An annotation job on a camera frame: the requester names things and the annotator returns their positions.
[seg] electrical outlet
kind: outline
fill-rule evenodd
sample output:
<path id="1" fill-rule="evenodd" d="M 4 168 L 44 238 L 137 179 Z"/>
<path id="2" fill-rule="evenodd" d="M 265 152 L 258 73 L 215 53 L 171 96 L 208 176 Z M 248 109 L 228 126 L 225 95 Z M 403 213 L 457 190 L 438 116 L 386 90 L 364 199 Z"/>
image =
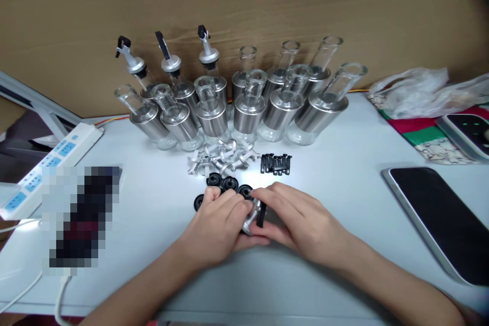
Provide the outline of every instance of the electrical outlet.
<path id="1" fill-rule="evenodd" d="M 46 164 L 49 162 L 49 160 L 51 159 L 51 157 L 52 157 L 52 154 L 48 154 L 48 155 L 46 156 L 46 158 L 44 158 L 44 159 L 43 159 L 43 160 L 42 160 L 42 161 L 39 163 L 39 165 L 40 165 L 41 167 L 45 166 L 45 165 L 46 165 Z"/>
<path id="2" fill-rule="evenodd" d="M 29 192 L 32 192 L 36 189 L 37 186 L 40 185 L 41 182 L 42 182 L 42 176 L 37 175 L 27 185 L 25 185 L 25 189 Z"/>
<path id="3" fill-rule="evenodd" d="M 7 205 L 5 206 L 6 210 L 15 210 L 17 206 L 19 206 L 22 201 L 25 200 L 27 196 L 23 192 L 19 192 L 17 195 L 14 196 L 12 200 L 10 200 Z"/>
<path id="4" fill-rule="evenodd" d="M 67 155 L 68 155 L 68 153 L 69 153 L 70 151 L 72 151 L 72 150 L 73 150 L 73 148 L 74 148 L 75 146 L 76 146 L 76 145 L 75 145 L 75 144 L 73 144 L 73 143 L 68 143 L 68 144 L 66 144 L 66 145 L 65 145 L 65 146 L 64 146 L 64 147 L 63 147 L 63 148 L 60 150 L 60 152 L 59 152 L 58 154 L 59 154 L 59 155 L 61 155 L 61 156 L 67 156 Z"/>
<path id="5" fill-rule="evenodd" d="M 57 152 L 58 150 L 60 150 L 63 145 L 66 144 L 66 140 L 63 140 L 62 142 L 60 142 L 58 145 L 56 145 L 56 147 L 53 149 L 53 152 Z"/>
<path id="6" fill-rule="evenodd" d="M 57 167 L 60 162 L 61 159 L 59 159 L 58 157 L 54 157 L 49 161 L 48 164 L 46 164 L 46 167 Z"/>

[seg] red and green cloth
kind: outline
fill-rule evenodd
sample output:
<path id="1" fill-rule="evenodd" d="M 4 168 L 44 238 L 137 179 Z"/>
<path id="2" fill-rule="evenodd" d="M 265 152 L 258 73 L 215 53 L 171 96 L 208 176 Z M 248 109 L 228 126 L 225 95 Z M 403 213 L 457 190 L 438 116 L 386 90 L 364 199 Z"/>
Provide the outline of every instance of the red and green cloth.
<path id="1" fill-rule="evenodd" d="M 447 138 L 445 133 L 437 126 L 434 118 L 417 118 L 406 120 L 391 119 L 382 109 L 382 96 L 369 96 L 369 100 L 375 105 L 378 112 L 400 133 L 417 151 L 426 159 L 434 163 L 453 164 L 477 164 L 463 154 Z M 489 111 L 480 106 L 473 106 L 460 114 L 478 115 L 489 122 Z"/>

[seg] smartphone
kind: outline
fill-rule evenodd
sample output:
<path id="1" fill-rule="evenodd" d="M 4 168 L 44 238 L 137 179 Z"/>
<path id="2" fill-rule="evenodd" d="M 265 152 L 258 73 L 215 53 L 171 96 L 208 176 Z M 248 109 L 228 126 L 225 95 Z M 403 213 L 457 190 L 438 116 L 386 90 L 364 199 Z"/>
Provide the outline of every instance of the smartphone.
<path id="1" fill-rule="evenodd" d="M 445 180 L 428 167 L 382 175 L 443 269 L 459 282 L 489 286 L 489 230 Z"/>

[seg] oil dispenser bottle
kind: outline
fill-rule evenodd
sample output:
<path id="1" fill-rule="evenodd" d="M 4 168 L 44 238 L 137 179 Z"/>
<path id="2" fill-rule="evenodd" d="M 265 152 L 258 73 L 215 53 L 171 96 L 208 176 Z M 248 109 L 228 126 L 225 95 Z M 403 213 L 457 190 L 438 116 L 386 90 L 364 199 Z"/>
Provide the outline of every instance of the oil dispenser bottle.
<path id="1" fill-rule="evenodd" d="M 266 103 L 261 92 L 267 74 L 263 70 L 246 73 L 246 87 L 234 101 L 234 129 L 231 135 L 237 141 L 252 143 L 256 140 L 256 130 L 265 112 Z"/>
<path id="2" fill-rule="evenodd" d="M 199 149 L 204 143 L 204 134 L 190 117 L 190 108 L 177 102 L 172 88 L 168 84 L 159 84 L 153 88 L 151 96 L 161 108 L 161 122 L 178 140 L 182 150 Z"/>
<path id="3" fill-rule="evenodd" d="M 214 78 L 215 93 L 218 98 L 222 99 L 226 104 L 226 114 L 228 119 L 232 113 L 232 106 L 228 106 L 228 81 L 226 78 L 219 74 L 219 51 L 216 48 L 212 48 L 209 43 L 210 35 L 209 31 L 203 24 L 199 26 L 197 30 L 200 40 L 204 45 L 204 50 L 199 54 L 199 61 L 204 67 L 204 75 L 210 75 Z"/>
<path id="4" fill-rule="evenodd" d="M 346 63 L 324 90 L 312 92 L 287 128 L 287 138 L 298 145 L 314 143 L 319 134 L 348 107 L 348 91 L 367 73 L 358 63 Z"/>
<path id="5" fill-rule="evenodd" d="M 301 44 L 295 41 L 285 41 L 282 43 L 278 64 L 267 72 L 268 80 L 263 89 L 263 98 L 265 98 L 265 102 L 268 102 L 271 93 L 275 89 L 279 89 L 284 85 L 287 69 L 292 65 L 295 55 L 299 52 L 300 47 Z"/>
<path id="6" fill-rule="evenodd" d="M 124 36 L 119 36 L 116 50 L 116 59 L 119 58 L 120 54 L 124 55 L 127 61 L 127 71 L 129 71 L 129 73 L 134 76 L 143 87 L 141 89 L 141 97 L 143 99 L 151 99 L 151 89 L 159 83 L 155 81 L 149 72 L 144 60 L 140 57 L 134 57 L 131 53 L 131 40 Z"/>
<path id="7" fill-rule="evenodd" d="M 331 76 L 331 70 L 328 68 L 328 64 L 342 44 L 343 39 L 340 37 L 326 36 L 321 40 L 316 54 L 309 64 L 312 68 L 312 76 L 304 92 L 305 98 L 312 92 L 325 88 L 328 78 Z"/>
<path id="8" fill-rule="evenodd" d="M 239 71 L 233 75 L 233 104 L 240 94 L 245 91 L 246 73 L 253 69 L 256 57 L 255 46 L 243 46 L 239 49 L 239 60 L 241 65 Z"/>
<path id="9" fill-rule="evenodd" d="M 194 82 L 200 102 L 197 104 L 197 117 L 204 130 L 206 143 L 213 145 L 219 139 L 229 140 L 226 105 L 215 93 L 214 78 L 210 75 L 198 77 Z"/>
<path id="10" fill-rule="evenodd" d="M 163 126 L 158 118 L 158 106 L 144 101 L 131 84 L 124 84 L 114 91 L 114 95 L 131 111 L 129 120 L 144 132 L 158 149 L 168 150 L 177 144 L 175 137 Z"/>
<path id="11" fill-rule="evenodd" d="M 309 65 L 292 65 L 286 72 L 284 85 L 270 95 L 263 121 L 258 127 L 262 138 L 271 142 L 281 140 L 285 129 L 304 104 L 304 90 L 311 77 Z"/>
<path id="12" fill-rule="evenodd" d="M 200 126 L 197 118 L 197 103 L 199 102 L 197 94 L 195 93 L 194 85 L 187 81 L 180 71 L 182 60 L 177 55 L 172 55 L 168 51 L 167 44 L 163 38 L 163 34 L 160 31 L 155 32 L 158 39 L 159 48 L 163 52 L 165 57 L 161 61 L 161 68 L 169 75 L 172 82 L 172 91 L 175 99 L 178 102 L 185 103 L 190 108 L 190 114 L 197 126 Z"/>

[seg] phone screen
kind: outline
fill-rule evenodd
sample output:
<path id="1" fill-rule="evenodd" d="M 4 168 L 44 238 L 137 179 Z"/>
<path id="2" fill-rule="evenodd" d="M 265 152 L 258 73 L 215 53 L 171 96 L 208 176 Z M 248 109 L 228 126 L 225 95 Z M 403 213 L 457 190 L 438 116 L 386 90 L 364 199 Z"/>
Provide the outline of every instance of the phone screen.
<path id="1" fill-rule="evenodd" d="M 489 285 L 489 230 L 485 225 L 435 170 L 393 168 L 390 173 L 460 276 L 474 285 Z"/>

